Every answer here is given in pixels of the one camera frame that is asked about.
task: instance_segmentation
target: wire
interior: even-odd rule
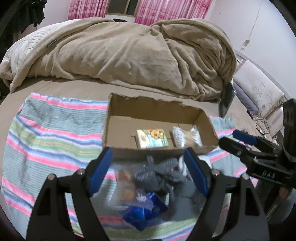
[[[264,122],[264,125],[266,126],[266,129],[268,132],[265,132],[264,128],[262,128],[260,125],[258,125],[258,123],[256,123],[256,129],[263,135],[265,134],[269,134],[270,133],[270,128],[269,128],[269,125],[268,125],[268,122],[266,119],[263,119],[263,118],[259,118],[258,116],[256,115],[253,115],[250,111],[247,111],[247,113],[249,114],[249,116],[252,118],[252,120],[254,121],[263,121]]]
[[[247,39],[245,42],[247,42],[247,41],[248,41],[248,43],[250,42],[250,37],[251,37],[251,35],[252,35],[252,33],[253,33],[253,30],[254,30],[254,28],[255,28],[255,25],[256,25],[257,19],[258,19],[258,17],[259,17],[259,12],[260,12],[260,9],[261,9],[261,5],[262,5],[262,0],[261,0],[261,2],[260,2],[260,6],[259,6],[259,9],[258,9],[257,17],[256,17],[256,19],[255,19],[255,22],[254,22],[254,25],[253,25],[253,27],[252,27],[252,30],[251,30],[251,32],[250,32],[250,34],[249,34],[248,39]],[[242,44],[242,47],[240,48],[239,52],[241,52],[241,50],[243,49],[245,42]]]

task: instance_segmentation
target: white pillow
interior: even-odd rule
[[[266,118],[286,101],[284,93],[248,60],[233,76],[233,80],[257,106],[261,118]]]

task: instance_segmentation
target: striped towel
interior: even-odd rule
[[[7,137],[2,191],[10,220],[23,237],[47,175],[71,175],[77,169],[85,168],[102,151],[106,110],[107,102],[55,98],[37,93],[32,93],[19,109]],[[212,118],[212,123],[219,138],[231,137],[235,130],[231,119]],[[238,158],[219,148],[208,157],[213,168],[226,175],[240,176],[246,170]],[[126,161],[116,159],[113,164],[121,165]],[[111,240],[185,240],[196,223],[196,218],[181,222],[158,220],[155,225],[139,232],[122,220],[121,210],[110,206],[115,187],[115,173],[111,167],[99,192],[91,198]],[[82,234],[70,194],[66,194],[66,200],[73,230]],[[230,196],[226,196],[217,233],[223,228],[229,201]]]

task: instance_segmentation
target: plastic-wrapped package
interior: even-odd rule
[[[142,167],[144,167],[143,164],[113,167],[117,185],[110,200],[111,206],[135,206],[149,210],[153,208],[153,203],[147,194],[142,189],[137,189],[132,180],[132,173]]]
[[[193,126],[190,131],[185,131],[180,127],[173,127],[172,134],[176,147],[201,147],[202,140],[196,126]]]

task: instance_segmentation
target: cardboard box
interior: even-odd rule
[[[196,125],[203,147],[195,148],[197,154],[207,154],[218,145],[218,137],[206,113],[178,101],[164,101],[144,96],[127,97],[110,94],[103,135],[103,147],[113,148],[115,158],[145,158],[152,155],[155,160],[179,157],[184,149],[174,146],[170,130],[179,126],[190,130]],[[138,129],[164,129],[168,147],[139,149],[136,144]]]

